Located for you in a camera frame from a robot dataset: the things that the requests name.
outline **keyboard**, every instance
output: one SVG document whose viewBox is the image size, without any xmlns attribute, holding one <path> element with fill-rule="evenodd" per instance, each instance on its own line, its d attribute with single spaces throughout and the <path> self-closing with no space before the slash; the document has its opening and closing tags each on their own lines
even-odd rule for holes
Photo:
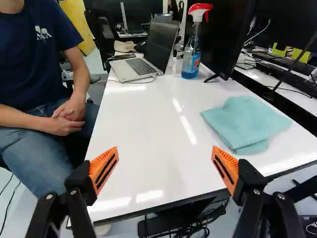
<svg viewBox="0 0 317 238">
<path fill-rule="evenodd" d="M 141 58 L 128 59 L 126 62 L 133 68 L 138 75 L 145 75 L 157 72 L 152 66 Z"/>
<path fill-rule="evenodd" d="M 258 59 L 261 59 L 261 60 L 265 60 L 265 61 L 270 62 L 270 63 L 277 64 L 277 65 L 285 67 L 285 68 L 289 68 L 289 66 L 291 66 L 291 64 L 294 62 L 294 59 L 290 59 L 290 58 L 274 59 L 275 57 L 278 57 L 278 56 L 273 55 L 271 53 L 252 53 L 252 56 L 256 57 Z M 308 76 L 314 70 L 314 68 L 315 67 L 310 66 L 310 65 L 306 65 L 303 62 L 297 62 L 297 64 L 295 65 L 293 70 Z"/>
<path fill-rule="evenodd" d="M 270 74 L 277 79 L 281 79 L 287 70 L 283 70 L 273 64 L 268 63 L 257 63 L 257 69 L 266 73 Z M 290 73 L 290 75 L 286 78 L 284 83 L 287 83 L 302 92 L 317 98 L 317 84 L 312 81 L 306 80 L 296 74 Z"/>
</svg>

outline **bottle label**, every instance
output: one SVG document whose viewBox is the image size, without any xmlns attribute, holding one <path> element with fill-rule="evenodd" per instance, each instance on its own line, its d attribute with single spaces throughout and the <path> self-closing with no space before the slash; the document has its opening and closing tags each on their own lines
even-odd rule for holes
<svg viewBox="0 0 317 238">
<path fill-rule="evenodd" d="M 195 72 L 198 70 L 199 65 L 200 65 L 201 55 L 202 55 L 201 52 L 193 55 L 193 63 L 192 63 L 192 67 L 191 67 L 192 72 Z"/>
</svg>

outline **monitor stand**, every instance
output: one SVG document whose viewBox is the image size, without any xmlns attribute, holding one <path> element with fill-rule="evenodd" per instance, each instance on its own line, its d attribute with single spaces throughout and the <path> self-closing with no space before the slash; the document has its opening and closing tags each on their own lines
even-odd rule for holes
<svg viewBox="0 0 317 238">
<path fill-rule="evenodd" d="M 211 80 L 213 80 L 213 79 L 215 79 L 215 78 L 217 78 L 217 77 L 219 77 L 219 74 L 214 74 L 213 76 L 211 76 L 211 77 L 209 77 L 208 79 L 206 79 L 205 81 L 204 81 L 204 83 L 208 83 L 209 81 L 211 81 Z"/>
</svg>

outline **laptop keyboard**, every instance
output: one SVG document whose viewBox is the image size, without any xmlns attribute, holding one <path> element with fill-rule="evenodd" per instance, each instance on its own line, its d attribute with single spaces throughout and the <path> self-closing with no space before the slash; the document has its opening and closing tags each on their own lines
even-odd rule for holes
<svg viewBox="0 0 317 238">
<path fill-rule="evenodd" d="M 156 69 L 154 69 L 141 58 L 127 59 L 126 62 L 138 75 L 145 75 L 157 72 Z"/>
</svg>

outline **navy t-shirt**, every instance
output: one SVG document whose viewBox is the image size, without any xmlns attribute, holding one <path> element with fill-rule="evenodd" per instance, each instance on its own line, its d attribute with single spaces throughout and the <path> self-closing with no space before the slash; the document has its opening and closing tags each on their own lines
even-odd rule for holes
<svg viewBox="0 0 317 238">
<path fill-rule="evenodd" d="M 26 111 L 68 96 L 58 52 L 83 41 L 56 0 L 24 0 L 0 13 L 0 104 Z"/>
</svg>

